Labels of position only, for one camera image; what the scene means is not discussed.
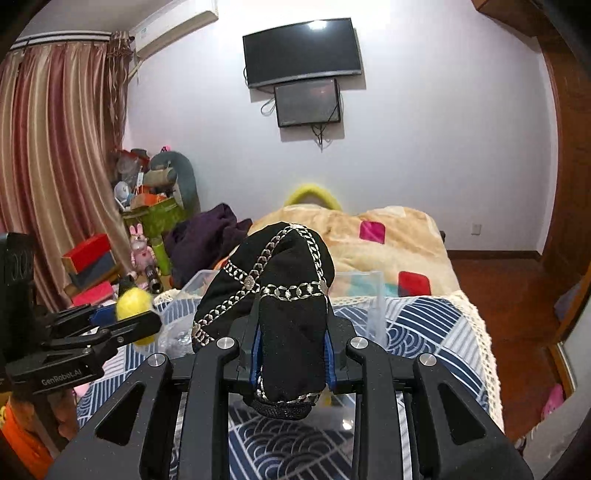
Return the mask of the person's left hand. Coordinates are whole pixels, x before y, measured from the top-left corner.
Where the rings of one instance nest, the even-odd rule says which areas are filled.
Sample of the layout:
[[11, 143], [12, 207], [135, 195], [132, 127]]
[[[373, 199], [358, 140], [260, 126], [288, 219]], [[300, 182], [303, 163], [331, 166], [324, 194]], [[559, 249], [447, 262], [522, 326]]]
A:
[[[47, 400], [54, 418], [57, 420], [59, 434], [67, 440], [72, 440], [79, 430], [74, 391], [71, 389], [61, 390], [49, 394]], [[26, 400], [17, 399], [13, 394], [10, 395], [8, 404], [18, 424], [26, 431], [37, 434], [33, 404]]]

